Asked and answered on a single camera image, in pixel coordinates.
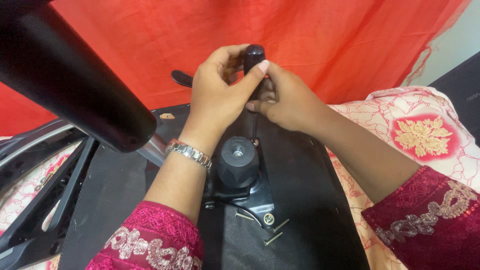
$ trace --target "orange fabric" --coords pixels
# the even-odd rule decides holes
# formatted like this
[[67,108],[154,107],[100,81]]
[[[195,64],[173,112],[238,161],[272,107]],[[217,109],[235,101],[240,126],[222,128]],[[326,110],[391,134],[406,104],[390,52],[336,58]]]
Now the orange fabric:
[[[150,109],[189,102],[193,75],[223,45],[258,43],[326,103],[402,83],[471,0],[55,0],[53,6]],[[1,135],[54,118],[0,86]]]

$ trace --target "silver bracelet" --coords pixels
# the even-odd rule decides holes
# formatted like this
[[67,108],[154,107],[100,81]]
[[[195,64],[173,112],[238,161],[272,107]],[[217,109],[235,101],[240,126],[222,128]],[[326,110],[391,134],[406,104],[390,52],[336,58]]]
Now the silver bracelet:
[[210,169],[210,167],[212,166],[212,161],[210,160],[210,158],[198,151],[197,149],[177,140],[177,139],[172,139],[168,145],[168,148],[167,148],[167,153],[169,154],[171,151],[175,151],[175,152],[178,152],[188,158],[190,158],[191,160],[194,160],[195,162],[199,163],[200,165],[204,166],[205,168],[207,168],[207,170]]

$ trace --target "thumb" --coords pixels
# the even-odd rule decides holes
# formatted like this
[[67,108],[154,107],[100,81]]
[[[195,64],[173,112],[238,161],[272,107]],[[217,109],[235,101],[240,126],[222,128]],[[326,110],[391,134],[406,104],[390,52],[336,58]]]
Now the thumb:
[[250,96],[258,84],[265,78],[268,66],[270,66],[270,62],[268,60],[261,61],[252,67],[252,69],[248,71],[247,75],[245,75],[245,77],[243,77],[236,85],[242,89],[245,89]]
[[268,111],[275,105],[276,101],[275,100],[269,100],[269,101],[262,101],[262,100],[252,100],[247,102],[245,107],[248,110],[254,111],[254,112],[259,112],[265,116],[267,116]]

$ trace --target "pink embroidered sleeve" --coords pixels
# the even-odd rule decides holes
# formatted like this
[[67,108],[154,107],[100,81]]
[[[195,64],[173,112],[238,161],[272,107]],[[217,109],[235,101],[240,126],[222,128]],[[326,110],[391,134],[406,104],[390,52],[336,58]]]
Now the pink embroidered sleeve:
[[480,196],[423,166],[363,217],[409,269],[477,269]]
[[202,248],[198,229],[188,218],[142,201],[85,269],[200,270]]

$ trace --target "fingernail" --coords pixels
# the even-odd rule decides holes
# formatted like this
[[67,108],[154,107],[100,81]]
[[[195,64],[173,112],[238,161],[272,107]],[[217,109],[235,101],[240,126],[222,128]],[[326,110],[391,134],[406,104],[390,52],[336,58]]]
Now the fingernail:
[[253,105],[253,103],[247,103],[247,104],[245,104],[245,107],[246,107],[248,110],[255,111],[255,106]]
[[264,72],[264,74],[267,74],[268,66],[270,66],[269,60],[263,60],[260,62],[260,64],[258,64],[258,68],[261,69]]

